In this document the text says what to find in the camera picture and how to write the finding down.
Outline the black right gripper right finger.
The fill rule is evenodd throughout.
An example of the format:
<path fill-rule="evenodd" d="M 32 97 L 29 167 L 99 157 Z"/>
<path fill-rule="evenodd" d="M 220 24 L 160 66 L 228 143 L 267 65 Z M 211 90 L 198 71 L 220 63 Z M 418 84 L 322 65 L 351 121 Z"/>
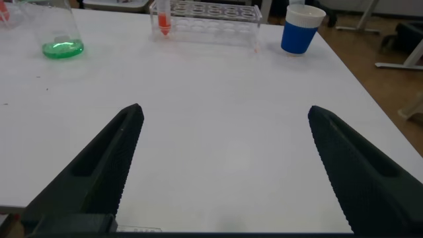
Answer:
<path fill-rule="evenodd" d="M 312 106 L 312 136 L 355 234 L 421 234 L 422 183 L 333 112 Z"/>

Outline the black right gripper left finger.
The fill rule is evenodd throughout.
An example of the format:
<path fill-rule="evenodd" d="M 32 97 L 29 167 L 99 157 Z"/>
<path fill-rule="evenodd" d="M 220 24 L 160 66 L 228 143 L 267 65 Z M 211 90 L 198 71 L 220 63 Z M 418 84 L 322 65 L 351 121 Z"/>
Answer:
<path fill-rule="evenodd" d="M 117 214 L 144 115 L 125 107 L 29 205 L 24 217 Z"/>

